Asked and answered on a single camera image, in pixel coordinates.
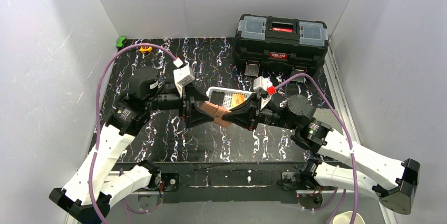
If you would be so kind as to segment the orange credit card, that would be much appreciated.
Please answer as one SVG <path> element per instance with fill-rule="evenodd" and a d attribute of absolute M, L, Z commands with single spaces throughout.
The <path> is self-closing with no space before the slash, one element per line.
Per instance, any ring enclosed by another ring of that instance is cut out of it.
<path fill-rule="evenodd" d="M 233 93 L 231 96 L 231 108 L 241 105 L 245 101 L 245 95 L 240 93 Z"/>

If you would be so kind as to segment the brown leather card holder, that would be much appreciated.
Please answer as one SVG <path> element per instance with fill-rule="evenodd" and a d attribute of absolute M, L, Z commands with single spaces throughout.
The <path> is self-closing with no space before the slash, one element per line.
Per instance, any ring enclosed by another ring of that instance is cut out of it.
<path fill-rule="evenodd" d="M 231 113 L 231 111 L 226 109 L 225 107 L 206 101 L 203 103 L 201 109 L 205 113 L 213 117 L 213 123 L 226 129 L 232 125 L 231 122 L 222 119 L 224 115 Z"/>

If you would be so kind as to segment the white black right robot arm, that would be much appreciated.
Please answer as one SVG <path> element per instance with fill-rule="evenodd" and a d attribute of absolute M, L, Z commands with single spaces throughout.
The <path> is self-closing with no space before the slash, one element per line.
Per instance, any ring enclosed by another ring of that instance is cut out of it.
<path fill-rule="evenodd" d="M 320 159 L 309 159 L 294 178 L 286 178 L 288 190 L 338 187 L 367 195 L 384 207 L 409 215 L 419 184 L 420 164 L 378 154 L 314 117 L 316 109 L 301 95 L 291 96 L 282 108 L 272 101 L 264 108 L 256 94 L 233 108 L 222 118 L 253 131 L 258 124 L 293 130 L 291 140 L 315 155 L 328 157 L 343 164 L 337 167 Z"/>

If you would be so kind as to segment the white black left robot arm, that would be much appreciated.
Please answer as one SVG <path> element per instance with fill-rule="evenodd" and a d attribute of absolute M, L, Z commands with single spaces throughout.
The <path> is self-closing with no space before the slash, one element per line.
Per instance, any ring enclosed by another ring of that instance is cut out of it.
<path fill-rule="evenodd" d="M 202 111 L 207 96 L 194 85 L 191 67 L 174 70 L 173 82 L 164 87 L 159 72 L 152 67 L 135 70 L 128 89 L 114 103 L 97 132 L 96 144 L 76 174 L 61 188 L 50 193 L 50 200 L 80 223 L 104 223 L 110 209 L 141 188 L 162 190 L 161 170 L 143 160 L 112 181 L 106 178 L 122 152 L 150 121 L 155 110 L 178 110 L 186 127 L 213 121 Z"/>

